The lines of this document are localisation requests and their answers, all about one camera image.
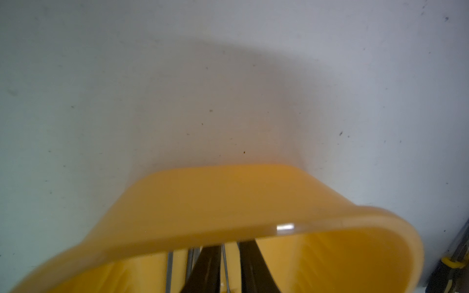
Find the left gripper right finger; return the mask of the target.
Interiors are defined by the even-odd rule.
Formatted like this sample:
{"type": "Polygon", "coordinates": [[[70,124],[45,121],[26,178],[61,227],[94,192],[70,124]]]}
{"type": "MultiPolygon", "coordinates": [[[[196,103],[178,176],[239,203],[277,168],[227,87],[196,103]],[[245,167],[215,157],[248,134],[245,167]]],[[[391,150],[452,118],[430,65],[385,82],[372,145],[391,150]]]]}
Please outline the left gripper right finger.
{"type": "Polygon", "coordinates": [[[255,240],[238,243],[242,293],[280,293],[255,240]]]}

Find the yellow plastic storage tray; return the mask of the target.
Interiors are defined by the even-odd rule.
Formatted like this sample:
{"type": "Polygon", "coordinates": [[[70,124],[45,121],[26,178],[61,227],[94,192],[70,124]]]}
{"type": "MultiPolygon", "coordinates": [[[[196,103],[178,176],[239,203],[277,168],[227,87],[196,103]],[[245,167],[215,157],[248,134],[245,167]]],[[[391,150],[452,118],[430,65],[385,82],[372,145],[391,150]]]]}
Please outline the yellow plastic storage tray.
{"type": "Polygon", "coordinates": [[[282,293],[411,293],[424,265],[416,229],[283,165],[177,168],[130,186],[76,246],[16,293],[162,293],[167,254],[181,291],[204,247],[221,246],[221,292],[241,293],[238,243],[255,240],[282,293]]]}

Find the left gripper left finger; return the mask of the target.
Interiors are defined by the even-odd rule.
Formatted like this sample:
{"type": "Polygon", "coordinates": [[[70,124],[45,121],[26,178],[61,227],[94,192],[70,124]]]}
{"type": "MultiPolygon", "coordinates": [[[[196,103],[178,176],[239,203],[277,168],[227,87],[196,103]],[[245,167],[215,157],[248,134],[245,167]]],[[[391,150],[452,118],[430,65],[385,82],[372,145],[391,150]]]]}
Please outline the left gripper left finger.
{"type": "Polygon", "coordinates": [[[204,247],[181,293],[221,292],[221,246],[204,247]]]}

